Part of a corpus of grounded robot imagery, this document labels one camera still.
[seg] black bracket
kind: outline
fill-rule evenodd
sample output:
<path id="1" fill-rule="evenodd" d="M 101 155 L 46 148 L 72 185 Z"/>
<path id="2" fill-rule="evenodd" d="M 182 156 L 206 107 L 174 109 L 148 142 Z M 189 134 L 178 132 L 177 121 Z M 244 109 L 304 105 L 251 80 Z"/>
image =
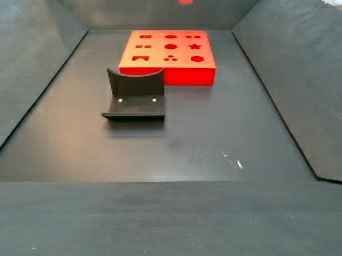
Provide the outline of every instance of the black bracket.
<path id="1" fill-rule="evenodd" d="M 112 103 L 106 119 L 158 118 L 165 116 L 164 70 L 144 76 L 124 76 L 106 69 Z"/>

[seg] box floor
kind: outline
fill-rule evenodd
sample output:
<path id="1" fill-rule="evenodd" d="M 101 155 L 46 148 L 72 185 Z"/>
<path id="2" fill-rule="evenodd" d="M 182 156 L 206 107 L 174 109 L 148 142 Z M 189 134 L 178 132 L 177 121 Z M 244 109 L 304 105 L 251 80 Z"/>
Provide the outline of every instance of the box floor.
<path id="1" fill-rule="evenodd" d="M 0 152 L 0 254 L 340 255 L 340 186 L 312 178 L 229 32 L 213 87 L 166 87 L 164 123 L 100 117 L 128 36 L 88 34 Z"/>
<path id="2" fill-rule="evenodd" d="M 313 180 L 229 32 L 209 32 L 213 87 L 166 86 L 164 123 L 108 123 L 128 37 L 88 34 L 0 153 L 0 181 Z"/>

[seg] gray wall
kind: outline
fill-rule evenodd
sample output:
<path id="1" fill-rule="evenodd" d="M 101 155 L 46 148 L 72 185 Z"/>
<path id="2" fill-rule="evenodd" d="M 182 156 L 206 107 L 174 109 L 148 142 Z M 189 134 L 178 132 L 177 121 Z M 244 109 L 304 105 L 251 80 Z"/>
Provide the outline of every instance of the gray wall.
<path id="1" fill-rule="evenodd" d="M 53 0 L 0 0 L 0 146 L 85 32 Z"/>
<path id="2" fill-rule="evenodd" d="M 90 29 L 231 29 L 259 0 L 58 0 Z"/>
<path id="3" fill-rule="evenodd" d="M 342 12 L 261 0 L 233 34 L 316 175 L 342 180 Z"/>

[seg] red block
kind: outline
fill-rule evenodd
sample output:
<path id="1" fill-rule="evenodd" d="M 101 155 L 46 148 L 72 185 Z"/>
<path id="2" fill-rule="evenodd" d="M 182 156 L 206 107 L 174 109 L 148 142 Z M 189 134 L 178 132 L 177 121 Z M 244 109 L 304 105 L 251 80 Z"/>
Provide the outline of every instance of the red block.
<path id="1" fill-rule="evenodd" d="M 164 68 L 166 85 L 213 84 L 216 65 L 204 31 L 136 30 L 132 32 L 118 70 L 144 75 Z"/>

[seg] star-shaped hole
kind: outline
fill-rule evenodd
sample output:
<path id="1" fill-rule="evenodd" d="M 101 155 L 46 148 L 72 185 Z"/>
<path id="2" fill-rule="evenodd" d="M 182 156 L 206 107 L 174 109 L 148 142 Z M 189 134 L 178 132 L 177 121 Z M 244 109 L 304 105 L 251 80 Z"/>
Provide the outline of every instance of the star-shaped hole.
<path id="1" fill-rule="evenodd" d="M 198 50 L 200 49 L 200 45 L 198 44 L 190 44 L 189 45 L 189 49 L 190 50 Z"/>

